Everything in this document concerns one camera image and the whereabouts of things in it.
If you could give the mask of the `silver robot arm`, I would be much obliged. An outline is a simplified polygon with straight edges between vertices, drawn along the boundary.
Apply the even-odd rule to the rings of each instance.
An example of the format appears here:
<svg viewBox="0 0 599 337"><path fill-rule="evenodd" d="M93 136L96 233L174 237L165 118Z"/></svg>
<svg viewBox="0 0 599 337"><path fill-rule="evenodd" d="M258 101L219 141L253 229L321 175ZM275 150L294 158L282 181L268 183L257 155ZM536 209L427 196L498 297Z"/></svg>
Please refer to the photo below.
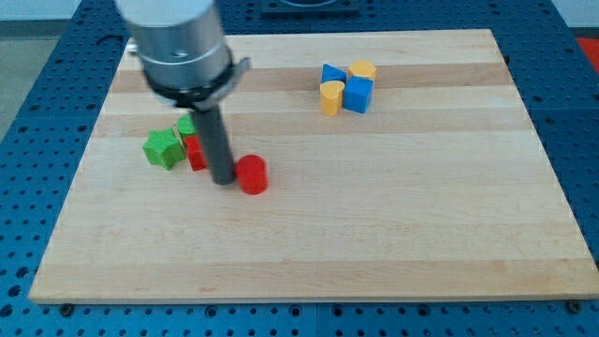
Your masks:
<svg viewBox="0 0 599 337"><path fill-rule="evenodd" d="M212 180L235 180L220 103L251 68L229 48L212 0L116 0L152 90L189 110Z"/></svg>

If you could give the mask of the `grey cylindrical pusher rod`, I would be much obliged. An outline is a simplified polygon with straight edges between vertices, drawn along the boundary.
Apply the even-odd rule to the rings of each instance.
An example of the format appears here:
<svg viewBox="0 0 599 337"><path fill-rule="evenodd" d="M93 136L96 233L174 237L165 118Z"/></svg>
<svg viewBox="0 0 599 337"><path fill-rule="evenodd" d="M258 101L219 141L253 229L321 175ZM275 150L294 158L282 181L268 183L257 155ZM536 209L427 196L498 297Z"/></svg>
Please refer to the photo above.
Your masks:
<svg viewBox="0 0 599 337"><path fill-rule="evenodd" d="M212 181L216 184L233 183L234 159L219 107L214 106L209 110L192 109L190 116Z"/></svg>

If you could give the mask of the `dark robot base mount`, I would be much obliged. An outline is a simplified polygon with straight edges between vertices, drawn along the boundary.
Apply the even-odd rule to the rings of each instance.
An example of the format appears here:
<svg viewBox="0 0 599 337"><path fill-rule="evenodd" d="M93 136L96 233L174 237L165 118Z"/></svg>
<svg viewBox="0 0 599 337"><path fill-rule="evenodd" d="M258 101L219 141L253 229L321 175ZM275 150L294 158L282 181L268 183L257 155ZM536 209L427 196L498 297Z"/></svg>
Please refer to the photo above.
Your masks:
<svg viewBox="0 0 599 337"><path fill-rule="evenodd" d="M262 16L359 14L359 0L259 0Z"/></svg>

